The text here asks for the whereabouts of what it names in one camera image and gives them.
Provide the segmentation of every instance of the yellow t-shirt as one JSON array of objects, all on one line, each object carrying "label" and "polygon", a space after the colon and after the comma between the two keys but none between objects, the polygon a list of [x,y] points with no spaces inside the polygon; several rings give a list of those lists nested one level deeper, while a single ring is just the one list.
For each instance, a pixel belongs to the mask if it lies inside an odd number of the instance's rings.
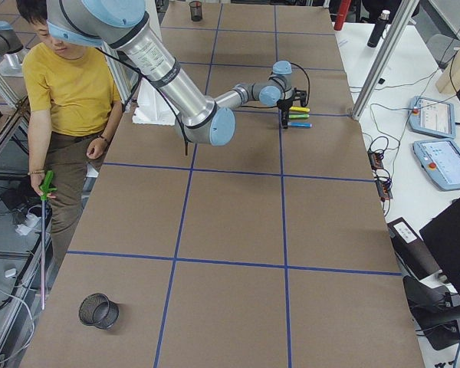
[{"label": "yellow t-shirt", "polygon": [[120,94],[104,56],[87,48],[68,60],[45,44],[34,46],[22,65],[31,111],[51,110],[52,130],[69,136],[99,133]]}]

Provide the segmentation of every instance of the yellow marker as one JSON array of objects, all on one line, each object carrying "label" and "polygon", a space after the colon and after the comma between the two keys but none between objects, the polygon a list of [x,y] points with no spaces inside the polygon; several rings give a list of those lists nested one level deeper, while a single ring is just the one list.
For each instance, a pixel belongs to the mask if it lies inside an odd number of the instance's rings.
[{"label": "yellow marker", "polygon": [[290,107],[290,111],[300,111],[302,113],[309,113],[310,109],[308,107],[292,106]]}]

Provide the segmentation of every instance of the mesh cup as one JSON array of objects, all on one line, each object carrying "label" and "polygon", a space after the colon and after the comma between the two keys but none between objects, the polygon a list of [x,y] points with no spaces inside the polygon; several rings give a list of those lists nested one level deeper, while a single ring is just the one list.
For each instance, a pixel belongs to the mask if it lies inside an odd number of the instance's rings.
[{"label": "mesh cup", "polygon": [[116,303],[101,293],[89,295],[82,301],[78,311],[80,322],[106,330],[114,325],[119,315]]}]

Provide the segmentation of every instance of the black monitor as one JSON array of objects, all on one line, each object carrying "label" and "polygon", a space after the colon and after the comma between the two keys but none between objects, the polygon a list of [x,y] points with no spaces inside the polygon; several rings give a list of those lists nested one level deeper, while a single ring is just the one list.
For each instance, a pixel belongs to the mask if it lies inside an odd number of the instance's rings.
[{"label": "black monitor", "polygon": [[404,278],[411,312],[436,350],[460,341],[460,198],[437,215],[420,235],[457,294],[445,286],[429,289],[412,277]]}]

